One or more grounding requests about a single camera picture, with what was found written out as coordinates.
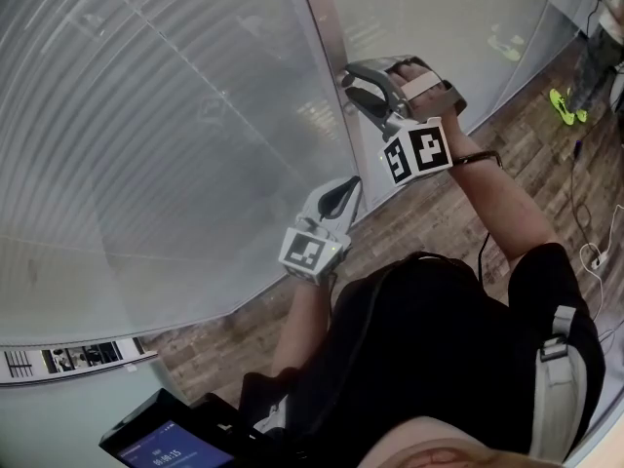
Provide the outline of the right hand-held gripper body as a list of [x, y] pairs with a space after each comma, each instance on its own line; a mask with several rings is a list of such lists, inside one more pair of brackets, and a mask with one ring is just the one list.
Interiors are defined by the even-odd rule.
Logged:
[[410, 108], [410, 117], [399, 122], [400, 130], [389, 140], [384, 140], [384, 146], [379, 153], [380, 160], [392, 183], [400, 187], [414, 180], [448, 170], [452, 166], [452, 161], [442, 115], [450, 109], [460, 114], [466, 107], [463, 96], [450, 82], [442, 79], [420, 58], [394, 56], [365, 59], [362, 62], [380, 62], [388, 74], [401, 63], [414, 62], [433, 71], [447, 89], [426, 109], [413, 112], [409, 101], [395, 83], [398, 86], [399, 97], [403, 98]]

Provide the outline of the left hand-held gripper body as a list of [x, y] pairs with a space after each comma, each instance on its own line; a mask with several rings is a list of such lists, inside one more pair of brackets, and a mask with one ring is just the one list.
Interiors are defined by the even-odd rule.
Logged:
[[301, 217], [286, 231], [278, 261], [298, 280], [322, 285], [344, 260], [351, 238], [311, 217]]

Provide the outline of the person's left forearm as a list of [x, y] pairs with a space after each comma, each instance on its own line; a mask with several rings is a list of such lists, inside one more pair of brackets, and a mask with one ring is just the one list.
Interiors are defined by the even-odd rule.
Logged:
[[286, 369], [300, 369], [323, 342], [330, 323], [330, 280], [320, 285], [298, 283], [292, 304], [276, 346], [271, 375]]

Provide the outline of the person's right forearm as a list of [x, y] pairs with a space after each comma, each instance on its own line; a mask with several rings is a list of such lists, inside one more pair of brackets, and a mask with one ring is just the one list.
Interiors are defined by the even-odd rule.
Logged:
[[510, 268], [533, 249], [559, 241], [546, 215], [494, 158], [455, 165], [449, 173]]

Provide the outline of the person's right hand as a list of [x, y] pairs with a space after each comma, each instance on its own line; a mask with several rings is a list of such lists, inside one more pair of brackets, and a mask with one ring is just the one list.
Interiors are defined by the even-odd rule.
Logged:
[[400, 87], [413, 112], [426, 109], [447, 90], [433, 71], [414, 62], [395, 66], [389, 76]]

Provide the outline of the black wristband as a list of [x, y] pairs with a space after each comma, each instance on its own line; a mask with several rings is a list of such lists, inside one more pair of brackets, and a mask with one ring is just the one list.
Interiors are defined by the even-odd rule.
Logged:
[[476, 152], [473, 154], [461, 156], [458, 158], [453, 158], [452, 164], [455, 167], [458, 167], [458, 166], [474, 164], [474, 163], [486, 161], [486, 160], [493, 160], [499, 168], [503, 168], [500, 155], [497, 151], [494, 151], [494, 150], [480, 151], [480, 152]]

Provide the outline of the person's black shirt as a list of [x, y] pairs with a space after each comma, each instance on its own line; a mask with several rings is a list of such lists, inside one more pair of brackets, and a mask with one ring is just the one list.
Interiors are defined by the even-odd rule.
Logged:
[[605, 358], [566, 251], [555, 243], [520, 260], [506, 302], [489, 297], [464, 262], [422, 253], [349, 284], [311, 359], [275, 377], [247, 374], [240, 411], [256, 424], [284, 404], [286, 442], [320, 467], [356, 468], [386, 433], [419, 417], [525, 454], [538, 352], [562, 306], [574, 311], [568, 342], [587, 371], [586, 430]]

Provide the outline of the black tablet holder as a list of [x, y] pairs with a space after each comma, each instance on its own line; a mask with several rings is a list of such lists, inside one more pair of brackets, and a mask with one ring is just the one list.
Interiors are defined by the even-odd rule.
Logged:
[[198, 436], [215, 447], [249, 461], [270, 457], [272, 441], [248, 425], [240, 412], [218, 395], [208, 393], [191, 404]]

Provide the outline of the black tablet with blue screen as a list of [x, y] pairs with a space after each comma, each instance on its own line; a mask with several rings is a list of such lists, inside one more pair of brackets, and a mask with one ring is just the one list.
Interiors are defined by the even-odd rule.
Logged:
[[102, 435], [127, 468], [230, 468], [235, 449], [217, 423], [162, 388]]

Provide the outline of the frosted glass door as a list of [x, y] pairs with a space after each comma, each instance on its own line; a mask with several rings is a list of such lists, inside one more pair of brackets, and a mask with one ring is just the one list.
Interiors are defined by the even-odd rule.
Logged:
[[158, 357], [0, 387], [0, 468], [127, 468], [99, 440], [162, 388], [187, 401]]

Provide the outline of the black metal railing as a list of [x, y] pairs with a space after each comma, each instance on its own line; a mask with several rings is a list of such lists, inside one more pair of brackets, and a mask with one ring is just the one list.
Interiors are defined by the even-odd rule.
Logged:
[[25, 351], [4, 351], [4, 358], [11, 378], [26, 378], [34, 375], [33, 366]]

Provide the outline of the grey metal window post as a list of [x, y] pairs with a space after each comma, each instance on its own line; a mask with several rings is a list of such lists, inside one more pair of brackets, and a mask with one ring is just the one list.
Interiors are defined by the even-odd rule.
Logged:
[[339, 22], [338, 12], [333, 0], [307, 0], [313, 20], [317, 28], [321, 45], [331, 73], [331, 81], [334, 87], [343, 124], [349, 136], [356, 169], [363, 179], [363, 198], [361, 202], [360, 217], [371, 211], [368, 190], [366, 184], [369, 179], [368, 163], [364, 147], [360, 118], [355, 106], [350, 102], [342, 86], [346, 74], [344, 66], [348, 61], [342, 29]]

